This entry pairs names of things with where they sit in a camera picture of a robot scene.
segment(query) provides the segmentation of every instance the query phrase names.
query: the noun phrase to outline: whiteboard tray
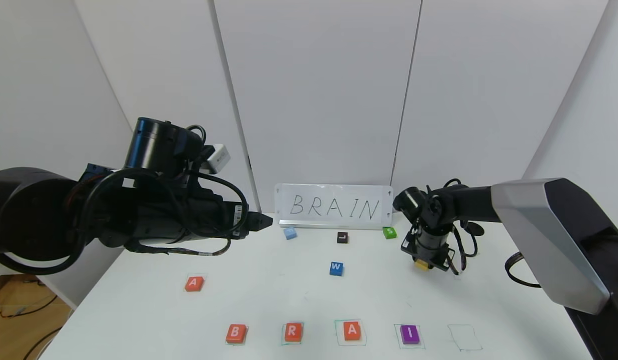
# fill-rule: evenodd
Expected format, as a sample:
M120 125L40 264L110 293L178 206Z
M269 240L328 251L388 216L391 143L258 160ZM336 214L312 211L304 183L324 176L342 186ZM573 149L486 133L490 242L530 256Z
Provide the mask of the whiteboard tray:
M280 226L378 230L391 226L393 188L376 185L277 184Z

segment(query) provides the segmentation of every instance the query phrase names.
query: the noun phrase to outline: purple letter block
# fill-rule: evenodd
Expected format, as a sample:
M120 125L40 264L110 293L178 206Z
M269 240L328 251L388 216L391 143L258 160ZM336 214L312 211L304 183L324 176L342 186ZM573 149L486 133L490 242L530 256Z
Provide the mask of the purple letter block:
M405 345L418 344L420 342L418 328L415 325L400 325L400 333L402 333L402 343Z

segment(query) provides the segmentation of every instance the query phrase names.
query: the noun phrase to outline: blue letter block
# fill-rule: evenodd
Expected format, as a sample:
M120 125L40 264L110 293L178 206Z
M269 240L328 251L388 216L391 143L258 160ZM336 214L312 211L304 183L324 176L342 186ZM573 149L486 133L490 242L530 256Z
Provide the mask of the blue letter block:
M345 265L341 262L332 262L331 269L329 269L329 274L334 276L342 276L342 272L345 269Z
M293 226L284 228L284 236L287 240L293 239L297 237L297 232L295 232L295 228Z

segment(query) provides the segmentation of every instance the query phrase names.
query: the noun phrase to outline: orange letter block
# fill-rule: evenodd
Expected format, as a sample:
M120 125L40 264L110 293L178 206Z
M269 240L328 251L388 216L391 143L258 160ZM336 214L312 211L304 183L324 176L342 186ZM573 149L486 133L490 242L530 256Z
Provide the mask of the orange letter block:
M360 324L356 321L346 321L344 323L345 341L360 340Z
M229 326L229 331L227 332L226 341L229 344L242 344L246 336L247 336L247 326L237 325L233 323L231 324L231 326Z
M187 280L187 285L185 285L185 290L190 292L198 292L202 289L202 284L204 283L204 278L202 276L191 276Z
M288 343L299 343L300 340L302 340L302 323L286 323L286 330L284 330L284 341Z

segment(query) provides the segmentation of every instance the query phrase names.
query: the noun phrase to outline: wooden floor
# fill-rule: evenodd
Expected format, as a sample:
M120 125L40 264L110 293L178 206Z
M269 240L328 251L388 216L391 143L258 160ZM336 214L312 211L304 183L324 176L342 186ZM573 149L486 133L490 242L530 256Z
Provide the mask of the wooden floor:
M12 315L18 309L29 306L25 311L35 310L50 301L55 294L46 286L40 286L35 276L15 275L4 287L0 285L0 308L2 314ZM44 335L59 328L66 322L71 308L57 298L51 305L19 317L3 319L0 317L0 360L22 360L27 351ZM34 360L48 340L39 344L27 360Z

